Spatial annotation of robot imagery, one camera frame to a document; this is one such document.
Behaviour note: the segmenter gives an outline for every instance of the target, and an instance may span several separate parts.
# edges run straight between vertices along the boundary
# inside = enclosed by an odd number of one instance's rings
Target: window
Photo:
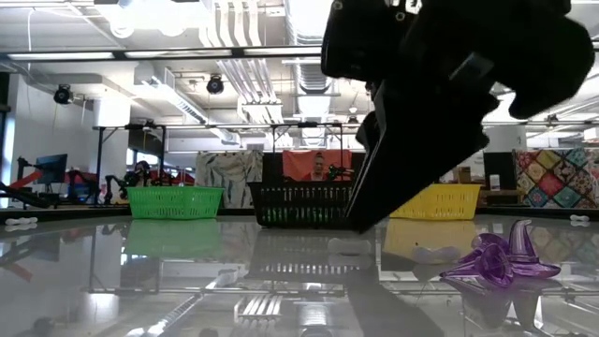
[[[145,160],[148,162],[148,164],[150,165],[157,165],[158,164],[158,157],[152,154],[143,154],[143,153],[138,153],[138,162]]]
[[[127,165],[133,165],[133,150],[127,149]]]

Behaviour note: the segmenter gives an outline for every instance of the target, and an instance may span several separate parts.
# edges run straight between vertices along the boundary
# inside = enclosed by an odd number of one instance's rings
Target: white curtain
[[[262,181],[263,153],[197,154],[196,185],[222,187],[225,208],[253,208],[247,183]]]

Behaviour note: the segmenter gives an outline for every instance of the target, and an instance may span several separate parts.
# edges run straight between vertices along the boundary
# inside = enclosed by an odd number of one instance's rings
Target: reflective surface
[[[41,223],[0,235],[1,335],[598,336],[599,224],[533,219],[551,279],[439,279],[515,220],[391,219],[359,238],[251,217]]]

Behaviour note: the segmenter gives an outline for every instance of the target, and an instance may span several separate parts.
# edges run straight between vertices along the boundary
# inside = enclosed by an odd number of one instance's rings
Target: purple plastic object
[[[481,276],[487,282],[499,287],[509,287],[514,280],[512,267],[504,251],[497,244],[490,244],[474,261],[464,263],[450,271],[442,272],[441,277]]]
[[[542,264],[534,252],[533,243],[526,227],[531,220],[519,220],[509,233],[509,251],[507,259],[518,276],[549,278],[562,271],[560,267]]]
[[[473,245],[475,245],[475,247],[473,247],[474,251],[459,259],[458,262],[468,263],[474,261],[477,257],[481,256],[485,248],[489,247],[491,244],[497,244],[506,254],[509,252],[509,243],[507,243],[504,238],[497,234],[483,233],[478,235],[475,238],[475,241],[473,241]]]
[[[518,220],[509,232],[509,260],[511,262],[538,263],[539,257],[534,252],[533,243],[526,227],[531,220]]]

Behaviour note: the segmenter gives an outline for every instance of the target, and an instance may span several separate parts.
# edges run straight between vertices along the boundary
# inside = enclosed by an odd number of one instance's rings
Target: colorful quilt
[[[537,208],[596,208],[597,178],[591,173],[595,154],[582,148],[514,152],[524,202]]]

